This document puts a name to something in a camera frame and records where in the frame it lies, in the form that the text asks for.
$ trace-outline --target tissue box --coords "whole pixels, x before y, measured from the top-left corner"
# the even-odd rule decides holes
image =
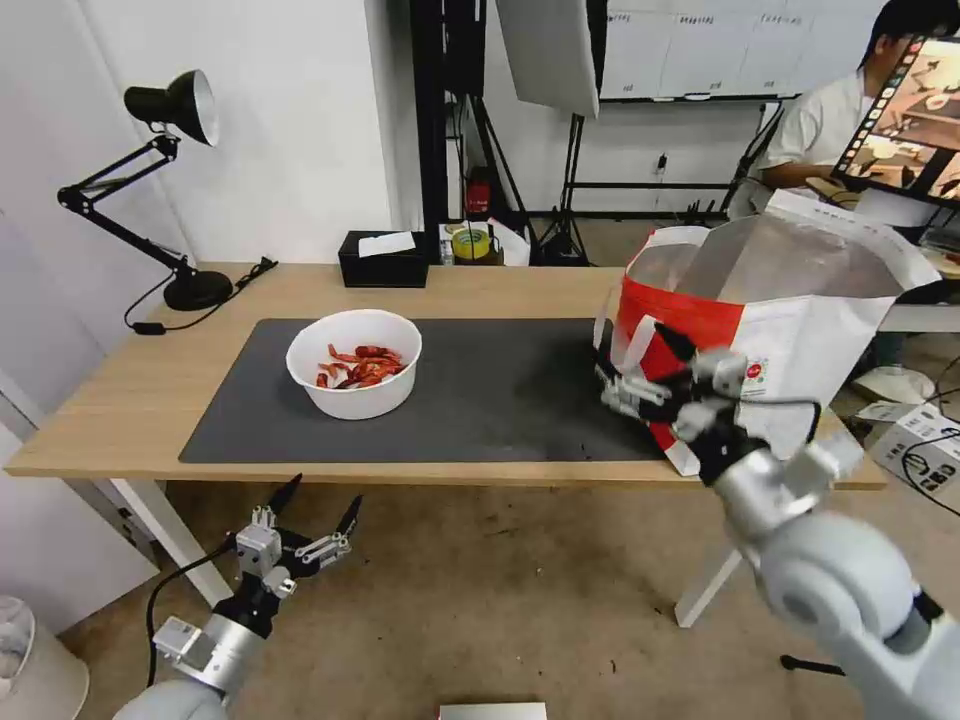
[[[346,287],[426,287],[430,268],[420,248],[389,255],[360,257],[360,238],[387,235],[393,230],[351,230],[340,246],[340,273]],[[421,240],[423,233],[414,233]]]

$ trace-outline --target table leg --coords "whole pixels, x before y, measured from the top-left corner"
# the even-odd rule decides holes
[[[110,484],[130,504],[177,565],[183,567],[206,555],[193,533],[184,525],[173,505],[167,500],[167,496],[153,480],[110,478]],[[191,570],[187,577],[211,607],[233,595],[230,586],[213,563]]]
[[[697,621],[713,596],[737,569],[741,559],[740,551],[729,547],[724,549],[722,555],[713,558],[704,574],[687,588],[673,609],[680,627],[691,627]]]

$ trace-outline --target robotic hand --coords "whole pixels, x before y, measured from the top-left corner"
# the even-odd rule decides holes
[[[767,605],[835,658],[867,717],[960,718],[960,627],[883,534],[815,511],[833,482],[860,463],[859,445],[843,434],[777,459],[735,421],[746,358],[698,352],[685,336],[662,325],[657,331],[685,368],[650,381],[639,371],[621,375],[601,353],[602,401],[669,424],[687,443]]]
[[[336,531],[319,540],[276,526],[300,479],[298,475],[280,488],[268,505],[255,508],[250,524],[232,538],[240,586],[217,603],[206,625],[201,629],[170,617],[153,635],[148,687],[114,720],[226,719],[227,705],[273,631],[280,603],[296,590],[298,580],[316,575],[351,549],[362,495],[350,503]],[[153,685],[157,651],[186,677]]]

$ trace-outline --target paper bag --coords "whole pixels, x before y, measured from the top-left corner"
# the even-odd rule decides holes
[[[651,380],[679,370],[654,333],[661,322],[701,349],[745,355],[743,398],[812,398],[826,406],[896,298],[938,279],[893,229],[779,192],[760,216],[654,233],[626,269],[610,360]],[[738,421],[786,458],[803,444],[811,412],[741,405]],[[699,472],[668,427],[651,431],[681,474]]]

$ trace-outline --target person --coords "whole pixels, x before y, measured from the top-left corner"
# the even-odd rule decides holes
[[[784,115],[758,164],[771,190],[829,179],[874,99],[914,35],[944,37],[960,30],[957,0],[889,0],[873,26],[860,67],[803,95]]]
[[[764,205],[772,190],[813,194],[805,189],[808,178],[830,178],[912,37],[945,37],[958,30],[957,0],[889,0],[877,16],[860,67],[803,95],[784,115],[757,164],[765,186],[760,194],[766,197],[755,193],[754,207]],[[933,382],[903,367],[905,340],[899,333],[878,334],[858,365],[854,385],[895,402],[921,403],[931,397]]]

